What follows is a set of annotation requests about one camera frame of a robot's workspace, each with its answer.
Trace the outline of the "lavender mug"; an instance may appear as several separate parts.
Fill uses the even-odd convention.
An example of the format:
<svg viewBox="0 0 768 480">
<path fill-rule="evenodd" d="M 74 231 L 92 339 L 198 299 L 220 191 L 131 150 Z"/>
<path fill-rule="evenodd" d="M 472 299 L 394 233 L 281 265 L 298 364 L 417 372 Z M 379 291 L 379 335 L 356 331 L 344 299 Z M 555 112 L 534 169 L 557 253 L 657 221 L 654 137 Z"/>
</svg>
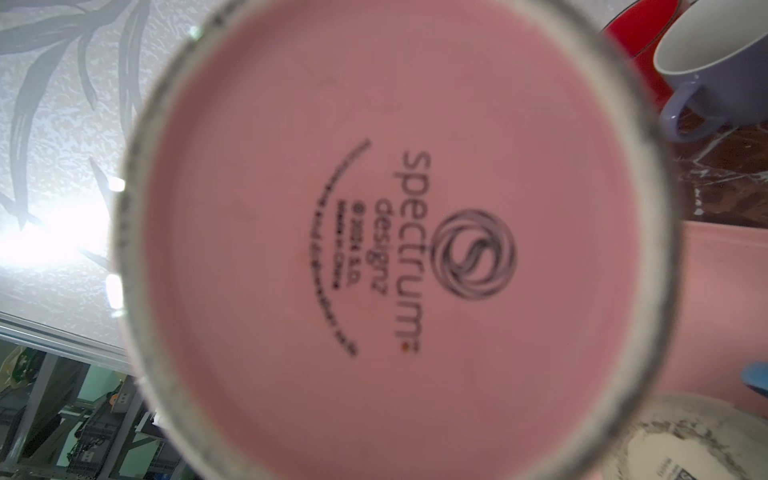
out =
<svg viewBox="0 0 768 480">
<path fill-rule="evenodd" d="M 767 3 L 700 0 L 661 38 L 655 70 L 673 90 L 659 121 L 680 143 L 767 120 Z"/>
</svg>

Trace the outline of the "red mug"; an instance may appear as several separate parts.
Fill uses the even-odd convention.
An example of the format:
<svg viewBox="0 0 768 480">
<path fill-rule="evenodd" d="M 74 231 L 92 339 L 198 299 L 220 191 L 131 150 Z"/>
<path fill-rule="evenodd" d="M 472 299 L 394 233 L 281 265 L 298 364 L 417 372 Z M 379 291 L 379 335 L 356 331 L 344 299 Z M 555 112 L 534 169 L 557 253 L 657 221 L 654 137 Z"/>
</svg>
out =
<svg viewBox="0 0 768 480">
<path fill-rule="evenodd" d="M 689 6 L 690 2 L 684 0 L 635 1 L 602 30 L 623 49 L 642 77 L 658 111 L 672 95 L 672 90 L 656 71 L 654 54 L 666 31 Z"/>
</svg>

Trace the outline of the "pink mug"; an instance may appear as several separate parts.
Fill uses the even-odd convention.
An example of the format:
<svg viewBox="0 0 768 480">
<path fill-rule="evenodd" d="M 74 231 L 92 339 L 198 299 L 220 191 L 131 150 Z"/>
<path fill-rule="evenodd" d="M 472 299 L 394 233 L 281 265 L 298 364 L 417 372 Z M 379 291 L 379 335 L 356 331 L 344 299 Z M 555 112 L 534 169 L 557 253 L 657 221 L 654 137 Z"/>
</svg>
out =
<svg viewBox="0 0 768 480">
<path fill-rule="evenodd" d="M 582 479 L 679 298 L 669 147 L 564 1 L 229 1 L 124 156 L 147 402 L 204 479 Z"/>
</svg>

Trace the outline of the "pink plastic tray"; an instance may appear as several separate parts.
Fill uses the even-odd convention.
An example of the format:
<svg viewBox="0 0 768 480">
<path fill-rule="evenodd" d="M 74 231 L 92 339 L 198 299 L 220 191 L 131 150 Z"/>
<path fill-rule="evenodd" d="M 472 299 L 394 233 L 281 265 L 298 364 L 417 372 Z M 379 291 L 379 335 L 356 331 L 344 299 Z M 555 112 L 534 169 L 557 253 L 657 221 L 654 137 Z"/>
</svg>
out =
<svg viewBox="0 0 768 480">
<path fill-rule="evenodd" d="M 767 359 L 767 231 L 686 221 L 682 301 L 657 393 L 692 393 L 767 415 L 741 381 Z"/>
</svg>

